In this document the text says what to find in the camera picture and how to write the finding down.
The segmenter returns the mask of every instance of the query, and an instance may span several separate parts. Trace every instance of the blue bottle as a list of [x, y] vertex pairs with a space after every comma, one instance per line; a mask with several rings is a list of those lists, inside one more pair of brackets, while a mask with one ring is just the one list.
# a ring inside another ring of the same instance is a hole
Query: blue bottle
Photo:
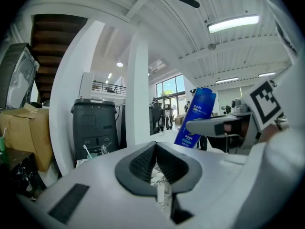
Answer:
[[174, 142], [175, 144], [189, 148], [195, 146], [201, 135], [190, 133], [186, 129], [186, 123], [195, 119], [209, 119], [213, 111], [215, 99], [216, 94], [211, 89], [197, 88]]

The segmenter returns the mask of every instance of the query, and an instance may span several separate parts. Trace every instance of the white column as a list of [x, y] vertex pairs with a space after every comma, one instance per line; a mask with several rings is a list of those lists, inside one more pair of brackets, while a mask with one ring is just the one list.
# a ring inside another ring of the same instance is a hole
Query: white column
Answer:
[[49, 126], [56, 162], [64, 176], [74, 168], [71, 108], [79, 98], [81, 79], [91, 68], [104, 23], [88, 20], [69, 45], [58, 67], [50, 99]]
[[127, 68], [127, 146], [150, 140], [148, 98], [148, 40], [145, 28], [140, 25], [132, 37]]
[[219, 100], [218, 100], [218, 91], [216, 90], [216, 86], [211, 86], [209, 87], [213, 93], [216, 94], [216, 99], [215, 99], [215, 103], [214, 103], [214, 107], [213, 107], [213, 113], [218, 113], [220, 114], [220, 110], [219, 110]]
[[185, 88], [185, 94], [186, 94], [186, 101], [192, 101], [193, 96], [190, 93], [190, 90], [193, 90], [194, 88], [197, 88], [197, 86], [194, 86], [185, 76], [183, 76], [184, 80], [184, 88]]

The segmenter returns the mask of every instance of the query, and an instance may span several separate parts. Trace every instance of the toothbrush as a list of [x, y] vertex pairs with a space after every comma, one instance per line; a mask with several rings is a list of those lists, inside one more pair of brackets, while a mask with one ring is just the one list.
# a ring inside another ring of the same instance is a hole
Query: toothbrush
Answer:
[[88, 149], [87, 149], [87, 147], [86, 147], [86, 145], [85, 145], [85, 144], [83, 145], [83, 147], [84, 147], [84, 149], [86, 149], [86, 151], [87, 151], [87, 153], [88, 153], [89, 157], [90, 157], [90, 158], [92, 158], [92, 156], [91, 156], [91, 154], [89, 153], [89, 151], [88, 151]]

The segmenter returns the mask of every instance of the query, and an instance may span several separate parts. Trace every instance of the gray trash bin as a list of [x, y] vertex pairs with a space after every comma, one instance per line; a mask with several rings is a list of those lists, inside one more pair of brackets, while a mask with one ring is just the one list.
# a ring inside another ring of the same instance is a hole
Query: gray trash bin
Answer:
[[71, 109], [73, 114], [73, 140], [77, 159], [86, 159], [85, 144], [90, 153], [101, 154], [101, 146], [108, 152], [119, 149], [115, 123], [115, 105], [108, 101], [77, 99]]

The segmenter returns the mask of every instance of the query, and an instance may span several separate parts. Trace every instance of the black and white fiducial marker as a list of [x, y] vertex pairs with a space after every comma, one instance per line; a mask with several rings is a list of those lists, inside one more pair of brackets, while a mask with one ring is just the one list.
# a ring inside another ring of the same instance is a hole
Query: black and white fiducial marker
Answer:
[[271, 124], [282, 112], [280, 104], [273, 95], [273, 89], [269, 80], [263, 80], [243, 96], [245, 103], [255, 113], [261, 130]]

